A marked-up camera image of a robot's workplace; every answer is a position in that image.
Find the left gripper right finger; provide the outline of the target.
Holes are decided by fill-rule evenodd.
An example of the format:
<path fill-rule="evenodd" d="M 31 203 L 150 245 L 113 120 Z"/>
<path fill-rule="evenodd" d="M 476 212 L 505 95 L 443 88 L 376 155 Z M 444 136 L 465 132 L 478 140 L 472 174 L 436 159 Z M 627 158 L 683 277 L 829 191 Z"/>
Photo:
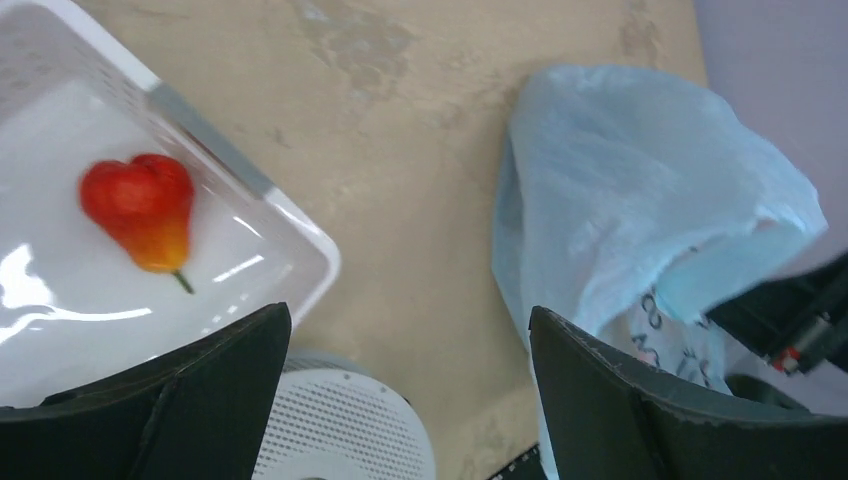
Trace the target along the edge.
<path fill-rule="evenodd" d="M 532 363 L 563 479 L 843 479 L 847 421 L 725 395 L 611 347 L 555 312 Z"/>

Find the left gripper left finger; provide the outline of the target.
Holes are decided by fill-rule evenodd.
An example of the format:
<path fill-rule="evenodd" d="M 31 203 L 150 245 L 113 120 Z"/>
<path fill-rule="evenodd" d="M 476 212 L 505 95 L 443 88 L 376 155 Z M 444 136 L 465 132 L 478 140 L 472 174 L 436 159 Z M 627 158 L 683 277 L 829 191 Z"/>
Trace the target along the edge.
<path fill-rule="evenodd" d="M 5 479 L 248 479 L 292 331 L 284 303 L 101 380 L 1 411 Z"/>

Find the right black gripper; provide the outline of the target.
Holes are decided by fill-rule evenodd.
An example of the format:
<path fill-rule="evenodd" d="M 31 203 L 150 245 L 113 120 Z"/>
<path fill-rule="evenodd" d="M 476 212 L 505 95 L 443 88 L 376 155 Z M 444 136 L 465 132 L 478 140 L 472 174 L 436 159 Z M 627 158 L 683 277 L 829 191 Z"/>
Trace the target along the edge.
<path fill-rule="evenodd" d="M 761 283 L 707 313 L 786 375 L 824 362 L 847 370 L 847 255 L 794 277 Z"/>

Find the light blue plastic bag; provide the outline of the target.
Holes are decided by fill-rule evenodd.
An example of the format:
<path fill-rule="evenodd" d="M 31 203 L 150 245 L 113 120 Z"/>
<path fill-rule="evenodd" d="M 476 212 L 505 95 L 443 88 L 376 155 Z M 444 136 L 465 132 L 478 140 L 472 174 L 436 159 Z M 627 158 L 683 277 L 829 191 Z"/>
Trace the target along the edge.
<path fill-rule="evenodd" d="M 540 462 L 560 479 L 530 334 L 544 307 L 659 370 L 736 397 L 709 310 L 827 230 L 816 188 L 713 92 L 657 70 L 532 75 L 505 137 L 492 271 L 530 355 Z"/>

